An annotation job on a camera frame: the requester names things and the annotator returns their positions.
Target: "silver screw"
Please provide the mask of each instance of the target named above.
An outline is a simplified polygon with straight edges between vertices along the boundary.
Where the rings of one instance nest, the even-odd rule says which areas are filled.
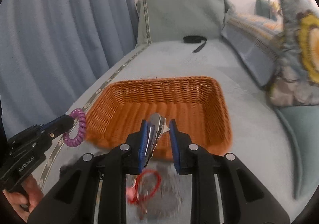
[[[91,154],[84,154],[82,159],[87,162],[90,161],[92,159],[92,155]]]
[[[130,145],[129,144],[122,144],[122,145],[120,145],[120,149],[122,151],[127,151],[130,149]]]
[[[226,155],[226,158],[228,159],[228,160],[230,160],[230,161],[233,161],[233,160],[235,160],[235,155],[234,154],[232,154],[232,153],[228,153],[227,155]]]
[[[196,144],[190,144],[190,145],[188,146],[188,148],[189,148],[190,150],[195,151],[195,150],[198,149],[198,145],[196,145]]]

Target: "bed sheet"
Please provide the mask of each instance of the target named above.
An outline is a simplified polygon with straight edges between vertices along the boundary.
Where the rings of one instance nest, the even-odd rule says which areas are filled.
[[[196,47],[198,44],[184,44],[182,41],[159,42],[138,47],[102,76],[69,111],[85,104],[89,106],[87,101],[92,95],[101,92],[100,86],[107,80],[112,83],[201,75],[215,78],[222,87],[230,115],[233,131],[231,152],[266,186],[293,221],[313,193],[298,200],[293,199],[291,144],[276,114],[267,105],[265,93],[257,88],[228,44],[219,39],[209,40],[199,53],[192,53]],[[127,60],[132,56],[136,57],[127,64]],[[44,193],[58,181],[59,168],[63,164],[86,152],[101,152],[86,142],[77,148],[61,146],[61,143],[58,143],[58,146],[59,153],[54,153],[48,159],[49,171],[47,168],[40,177]],[[183,196],[191,193],[187,188],[191,184],[190,179],[179,179],[179,182],[186,187],[183,188]],[[184,223],[185,220],[172,218],[171,222]]]

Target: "floral pillow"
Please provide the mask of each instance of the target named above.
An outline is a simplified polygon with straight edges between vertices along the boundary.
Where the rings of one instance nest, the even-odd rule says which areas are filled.
[[[276,106],[319,104],[319,11],[309,0],[280,0],[284,44],[270,89]]]

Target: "curtain fold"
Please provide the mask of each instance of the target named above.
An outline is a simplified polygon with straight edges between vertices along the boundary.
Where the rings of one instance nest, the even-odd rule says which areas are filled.
[[[65,113],[136,45],[134,0],[3,0],[0,93],[8,137]]]

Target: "human hand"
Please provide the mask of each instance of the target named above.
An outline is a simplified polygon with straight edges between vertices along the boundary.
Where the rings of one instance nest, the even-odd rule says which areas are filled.
[[[32,175],[29,175],[21,184],[23,189],[26,191],[26,193],[29,196],[29,201],[28,199],[23,196],[19,192],[7,192],[6,190],[3,190],[4,195],[6,196],[7,200],[13,207],[13,209],[17,212],[17,214],[25,221],[27,222],[28,217],[30,213],[34,210],[34,208],[39,204],[39,202],[43,198],[43,193],[40,190],[37,181],[34,179]],[[21,204],[28,204],[30,203],[29,206],[29,212],[24,211],[21,208]]]

